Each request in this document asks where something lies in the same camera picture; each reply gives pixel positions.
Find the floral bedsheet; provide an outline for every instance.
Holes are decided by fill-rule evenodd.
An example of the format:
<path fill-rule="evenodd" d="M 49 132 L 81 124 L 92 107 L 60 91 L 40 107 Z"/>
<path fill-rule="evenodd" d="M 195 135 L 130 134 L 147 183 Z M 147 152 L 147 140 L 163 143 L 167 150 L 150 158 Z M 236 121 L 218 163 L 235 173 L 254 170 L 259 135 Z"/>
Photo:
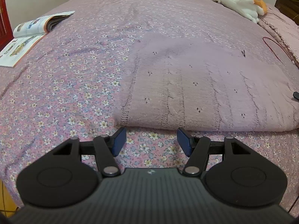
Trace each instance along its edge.
<path fill-rule="evenodd" d="M 113 108 L 122 87 L 123 65 L 132 45 L 145 33 L 201 36 L 231 48 L 246 46 L 264 61 L 278 61 L 256 39 L 269 36 L 265 30 L 210 0 L 70 0 L 48 14 L 71 10 L 74 15 L 58 24 L 15 68 L 0 69 L 0 175 L 20 206 L 15 183 L 23 168 L 69 137 L 87 141 L 117 130 Z M 221 23 L 216 13 L 222 16 Z M 192 134 L 212 140 L 234 136 L 246 143 L 286 172 L 289 184 L 281 205 L 287 209 L 294 202 L 299 162 L 296 130 Z M 91 156 L 82 159 L 95 167 Z M 211 156 L 209 167 L 220 159 Z M 135 127 L 128 129 L 116 161 L 122 170 L 182 168 L 187 158 L 175 131 Z"/>

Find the wooden headboard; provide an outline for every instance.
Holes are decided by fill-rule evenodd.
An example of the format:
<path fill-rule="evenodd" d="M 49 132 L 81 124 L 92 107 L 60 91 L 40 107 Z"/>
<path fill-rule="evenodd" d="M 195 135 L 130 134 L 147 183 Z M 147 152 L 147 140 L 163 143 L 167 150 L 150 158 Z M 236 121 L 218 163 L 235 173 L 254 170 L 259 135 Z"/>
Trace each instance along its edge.
<path fill-rule="evenodd" d="M 299 25 L 299 0 L 276 0 L 275 7 Z"/>

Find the black circular joint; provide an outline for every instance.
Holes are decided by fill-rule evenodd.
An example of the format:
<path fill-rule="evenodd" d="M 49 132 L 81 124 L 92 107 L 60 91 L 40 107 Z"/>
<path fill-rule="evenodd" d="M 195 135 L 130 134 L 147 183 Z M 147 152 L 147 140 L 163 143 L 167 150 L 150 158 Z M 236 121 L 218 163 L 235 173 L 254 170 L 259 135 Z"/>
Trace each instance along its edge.
<path fill-rule="evenodd" d="M 206 189 L 223 203 L 257 208 L 279 204 L 286 190 L 284 172 L 266 159 L 227 159 L 205 175 Z"/>
<path fill-rule="evenodd" d="M 98 175 L 89 166 L 71 159 L 36 161 L 17 178 L 24 203 L 41 208 L 61 208 L 79 203 L 98 186 Z"/>

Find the book page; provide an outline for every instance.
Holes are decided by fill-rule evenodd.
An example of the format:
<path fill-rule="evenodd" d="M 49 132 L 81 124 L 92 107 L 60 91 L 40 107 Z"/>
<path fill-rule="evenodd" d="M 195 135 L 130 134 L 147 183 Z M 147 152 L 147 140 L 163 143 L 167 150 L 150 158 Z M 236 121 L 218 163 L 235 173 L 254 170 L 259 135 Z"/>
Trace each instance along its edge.
<path fill-rule="evenodd" d="M 43 36 L 45 34 L 14 38 L 0 52 L 0 66 L 14 67 Z"/>
<path fill-rule="evenodd" d="M 22 24 L 19 24 L 13 31 L 14 38 L 17 37 L 23 37 L 23 36 L 29 36 L 29 35 L 35 35 L 35 34 L 43 34 L 48 33 L 47 30 L 47 23 L 52 18 L 62 17 L 63 16 L 70 16 L 75 11 L 71 12 L 63 12 L 63 13 L 56 13 L 48 16 L 43 16 L 40 18 L 37 18 L 32 21 L 28 21 Z"/>

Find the gray ribbed panel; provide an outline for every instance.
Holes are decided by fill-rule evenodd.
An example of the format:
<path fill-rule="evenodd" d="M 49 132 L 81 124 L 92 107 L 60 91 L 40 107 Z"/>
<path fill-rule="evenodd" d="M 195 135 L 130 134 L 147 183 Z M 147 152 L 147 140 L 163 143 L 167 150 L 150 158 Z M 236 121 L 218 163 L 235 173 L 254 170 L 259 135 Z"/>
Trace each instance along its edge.
<path fill-rule="evenodd" d="M 63 209 L 26 206 L 13 224 L 289 224 L 292 217 L 279 206 L 237 209 L 215 200 L 199 179 L 177 169 L 126 169 L 106 178 L 85 201 Z"/>

